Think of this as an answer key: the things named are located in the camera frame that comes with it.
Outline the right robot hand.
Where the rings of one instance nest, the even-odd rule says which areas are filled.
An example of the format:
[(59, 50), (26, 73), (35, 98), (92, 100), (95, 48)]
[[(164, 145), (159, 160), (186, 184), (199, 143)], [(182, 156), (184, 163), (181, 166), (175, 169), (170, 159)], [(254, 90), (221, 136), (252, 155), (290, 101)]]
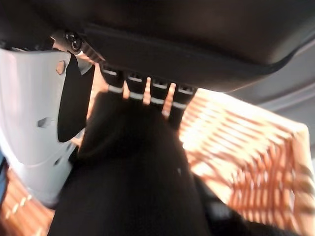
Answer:
[(111, 93), (161, 107), (177, 125), (195, 89), (226, 92), (315, 131), (312, 0), (3, 0), (0, 149), (54, 208), (82, 134), (95, 66)]

